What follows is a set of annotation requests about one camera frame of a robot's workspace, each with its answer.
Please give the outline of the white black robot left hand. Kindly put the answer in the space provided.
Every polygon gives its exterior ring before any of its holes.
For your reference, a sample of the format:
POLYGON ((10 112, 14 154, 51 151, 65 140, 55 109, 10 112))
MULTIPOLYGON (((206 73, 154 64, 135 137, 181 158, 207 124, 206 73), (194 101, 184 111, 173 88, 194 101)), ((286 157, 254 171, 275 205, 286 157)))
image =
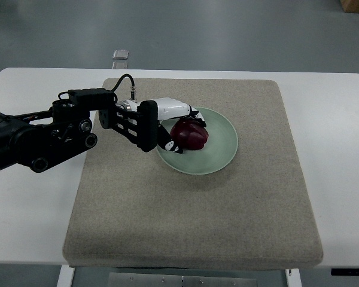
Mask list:
POLYGON ((154 99, 153 102, 157 106, 158 146, 166 151, 182 154, 184 149, 174 143, 174 140, 170 136, 171 130, 167 131, 166 128, 162 126, 162 121, 171 119, 178 121, 182 118, 191 118, 198 121, 204 128, 206 128, 206 122, 202 113, 198 109, 170 97, 154 99))

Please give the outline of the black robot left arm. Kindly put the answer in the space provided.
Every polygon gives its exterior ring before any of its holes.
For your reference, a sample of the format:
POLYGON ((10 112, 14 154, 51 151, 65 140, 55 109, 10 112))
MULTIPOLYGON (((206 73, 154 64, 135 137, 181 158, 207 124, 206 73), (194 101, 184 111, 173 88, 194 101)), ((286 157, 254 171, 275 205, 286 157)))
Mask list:
POLYGON ((44 172, 91 148, 97 136, 91 132, 90 113, 98 111, 104 129, 113 129, 144 152, 157 145, 158 104, 141 102, 136 111, 117 104, 115 89, 68 90, 47 111, 23 115, 0 113, 0 170, 14 164, 44 172))

